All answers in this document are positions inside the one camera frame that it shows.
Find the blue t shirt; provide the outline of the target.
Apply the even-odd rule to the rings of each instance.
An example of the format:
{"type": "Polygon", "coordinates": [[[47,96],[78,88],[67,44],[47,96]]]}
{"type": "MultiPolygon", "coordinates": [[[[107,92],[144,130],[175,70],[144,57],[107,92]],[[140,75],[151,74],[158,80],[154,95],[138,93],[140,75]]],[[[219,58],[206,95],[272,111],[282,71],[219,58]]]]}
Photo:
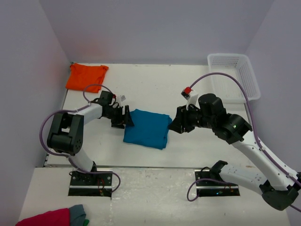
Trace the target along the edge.
{"type": "Polygon", "coordinates": [[[136,109],[130,112],[134,126],[125,128],[123,142],[163,150],[172,122],[169,115],[136,109]]]}

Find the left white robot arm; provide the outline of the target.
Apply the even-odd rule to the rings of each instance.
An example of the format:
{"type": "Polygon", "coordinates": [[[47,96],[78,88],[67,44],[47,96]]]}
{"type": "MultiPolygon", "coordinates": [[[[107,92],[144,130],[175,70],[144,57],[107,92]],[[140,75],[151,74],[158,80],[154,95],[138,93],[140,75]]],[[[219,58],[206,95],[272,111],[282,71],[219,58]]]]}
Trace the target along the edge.
{"type": "Polygon", "coordinates": [[[76,171],[82,173],[81,179],[93,185],[98,179],[96,164],[83,150],[84,126],[93,120],[106,118],[113,128],[133,127],[129,106],[122,106],[125,96],[116,96],[110,91],[102,91],[98,98],[76,110],[60,110],[53,113],[47,137],[47,151],[68,159],[76,171]]]}

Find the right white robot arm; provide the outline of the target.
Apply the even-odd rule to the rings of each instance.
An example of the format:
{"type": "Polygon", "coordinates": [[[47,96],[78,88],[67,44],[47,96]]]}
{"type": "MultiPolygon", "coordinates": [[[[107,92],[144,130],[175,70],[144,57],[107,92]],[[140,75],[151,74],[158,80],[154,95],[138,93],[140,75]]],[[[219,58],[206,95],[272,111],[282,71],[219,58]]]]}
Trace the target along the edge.
{"type": "Polygon", "coordinates": [[[196,127],[211,129],[221,140],[243,153],[259,173],[247,172],[225,161],[210,168],[209,180],[215,184],[236,184],[259,194],[276,210],[293,205],[301,189],[301,174],[277,158],[255,138],[252,126],[241,116],[230,114],[215,94],[202,96],[182,92],[187,104],[179,106],[169,129],[179,134],[196,127]]]}

